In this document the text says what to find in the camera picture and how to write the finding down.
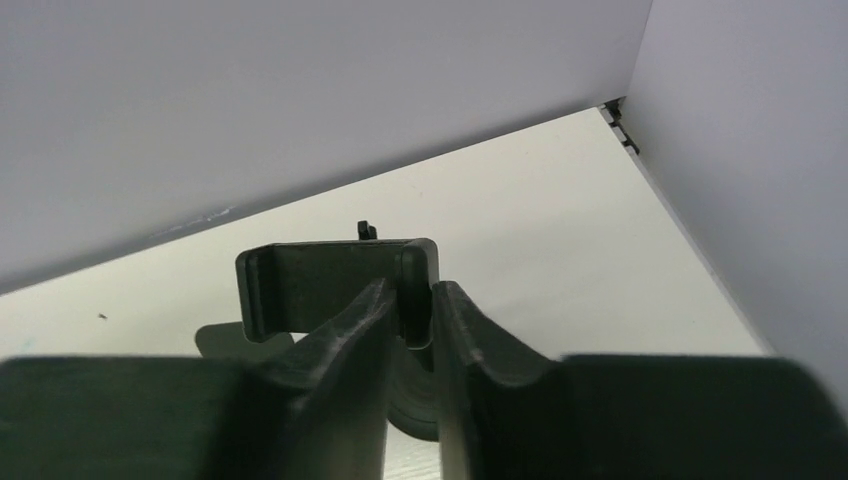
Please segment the black round base stand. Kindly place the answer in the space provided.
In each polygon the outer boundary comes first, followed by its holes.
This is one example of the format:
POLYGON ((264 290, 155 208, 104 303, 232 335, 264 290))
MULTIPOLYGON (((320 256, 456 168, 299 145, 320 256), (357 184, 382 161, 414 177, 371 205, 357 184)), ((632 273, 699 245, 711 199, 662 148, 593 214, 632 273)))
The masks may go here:
POLYGON ((438 438, 431 347, 431 288, 437 244, 379 239, 366 220, 345 241, 276 243, 241 252, 235 271, 241 319, 206 325, 194 342, 204 358, 261 362, 341 313, 372 281, 383 280, 398 307, 388 419, 419 440, 438 438))

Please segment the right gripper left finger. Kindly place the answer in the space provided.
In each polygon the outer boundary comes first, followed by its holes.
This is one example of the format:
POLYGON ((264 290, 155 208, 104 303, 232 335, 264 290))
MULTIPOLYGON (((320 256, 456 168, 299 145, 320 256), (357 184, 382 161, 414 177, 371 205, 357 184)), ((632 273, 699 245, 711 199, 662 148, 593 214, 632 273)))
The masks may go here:
POLYGON ((21 357, 1 366, 5 479, 378 479, 394 291, 375 281, 261 363, 21 357))

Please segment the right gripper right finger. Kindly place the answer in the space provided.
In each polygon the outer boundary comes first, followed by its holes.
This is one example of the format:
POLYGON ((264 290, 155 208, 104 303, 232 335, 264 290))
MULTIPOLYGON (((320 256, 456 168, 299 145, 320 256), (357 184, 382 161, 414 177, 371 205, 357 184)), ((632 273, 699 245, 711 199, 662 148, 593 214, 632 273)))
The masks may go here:
POLYGON ((446 479, 843 479, 847 426, 775 357, 551 360, 456 283, 433 289, 446 479))

